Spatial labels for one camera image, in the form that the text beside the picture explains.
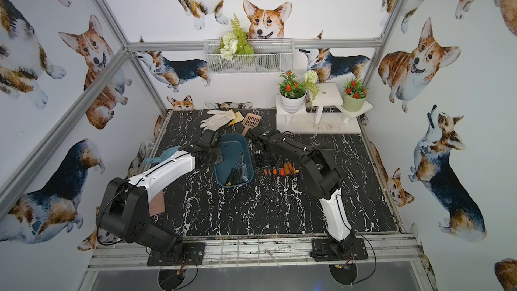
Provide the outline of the teal storage tray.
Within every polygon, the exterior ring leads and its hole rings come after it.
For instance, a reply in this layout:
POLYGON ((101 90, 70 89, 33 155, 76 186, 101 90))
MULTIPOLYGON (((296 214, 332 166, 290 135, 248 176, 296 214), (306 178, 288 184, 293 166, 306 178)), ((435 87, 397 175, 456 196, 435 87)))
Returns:
POLYGON ((241 136, 241 134, 235 133, 224 135, 222 137, 221 147, 223 154, 223 163, 214 166, 215 177, 218 185, 220 187, 226 187, 227 178, 230 174, 232 167, 235 164, 235 161, 239 153, 241 152, 248 168, 249 180, 247 183, 243 183, 241 180, 241 183, 239 185, 234 185, 226 188, 240 187, 251 183, 254 179, 254 166, 246 138, 241 136))

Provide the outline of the amber handle black screwdriver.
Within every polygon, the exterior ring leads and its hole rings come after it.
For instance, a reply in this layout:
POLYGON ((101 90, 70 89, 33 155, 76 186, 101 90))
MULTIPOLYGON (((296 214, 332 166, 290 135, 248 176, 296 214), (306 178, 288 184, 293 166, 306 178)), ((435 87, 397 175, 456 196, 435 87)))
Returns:
POLYGON ((285 176, 290 176, 291 175, 291 168, 290 168, 289 163, 285 163, 284 164, 284 173, 285 173, 285 176))

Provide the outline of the clear handle screwdriver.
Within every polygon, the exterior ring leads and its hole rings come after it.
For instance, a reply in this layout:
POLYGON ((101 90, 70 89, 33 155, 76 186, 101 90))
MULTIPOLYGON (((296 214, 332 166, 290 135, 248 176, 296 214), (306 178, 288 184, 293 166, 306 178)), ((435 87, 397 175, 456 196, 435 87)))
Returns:
POLYGON ((248 180, 249 180, 249 176, 248 176, 248 168, 247 168, 247 165, 244 161, 244 157, 242 156, 241 157, 241 176, 242 176, 242 182, 243 183, 247 183, 248 180))

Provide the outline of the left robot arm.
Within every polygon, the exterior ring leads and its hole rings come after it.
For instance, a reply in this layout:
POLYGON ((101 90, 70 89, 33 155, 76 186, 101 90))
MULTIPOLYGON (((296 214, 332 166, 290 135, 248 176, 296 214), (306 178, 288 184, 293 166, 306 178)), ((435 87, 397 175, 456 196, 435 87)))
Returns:
POLYGON ((123 242, 161 253, 174 263, 183 260, 183 238, 152 222, 149 202, 183 175, 221 160, 221 141, 220 133, 206 130, 198 141, 144 160, 154 165, 149 170, 128 179, 111 180, 96 217, 97 227, 123 242))

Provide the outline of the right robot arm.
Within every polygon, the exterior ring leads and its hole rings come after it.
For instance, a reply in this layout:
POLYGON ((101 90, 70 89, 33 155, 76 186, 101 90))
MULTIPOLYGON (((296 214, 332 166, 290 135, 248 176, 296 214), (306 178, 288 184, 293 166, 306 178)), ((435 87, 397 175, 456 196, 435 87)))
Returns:
POLYGON ((346 218, 343 205, 341 188, 346 173, 338 166, 331 150, 304 145, 285 137, 276 129, 264 130, 257 127, 244 136, 259 151, 294 162, 296 169, 302 173, 302 182, 319 200, 327 221, 327 245, 330 253, 326 255, 313 251, 311 256, 315 259, 343 259, 355 242, 355 233, 346 218))

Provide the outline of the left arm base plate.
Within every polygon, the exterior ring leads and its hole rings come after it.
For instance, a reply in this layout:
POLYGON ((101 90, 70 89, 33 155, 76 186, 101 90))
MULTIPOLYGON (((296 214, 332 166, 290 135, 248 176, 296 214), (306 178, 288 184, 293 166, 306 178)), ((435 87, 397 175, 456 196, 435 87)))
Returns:
POLYGON ((148 267, 171 265, 201 265, 205 254, 204 242, 187 242, 178 245, 172 253, 163 253, 148 248, 148 267))

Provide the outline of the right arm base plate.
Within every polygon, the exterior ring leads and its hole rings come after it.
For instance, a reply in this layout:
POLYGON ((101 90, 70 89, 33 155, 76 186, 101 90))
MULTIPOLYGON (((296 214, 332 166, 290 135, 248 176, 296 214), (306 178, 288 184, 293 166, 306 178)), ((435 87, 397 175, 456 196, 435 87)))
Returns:
POLYGON ((329 238, 313 239, 309 256, 315 261, 367 260, 368 251, 363 238, 353 238, 350 241, 336 242, 329 238))

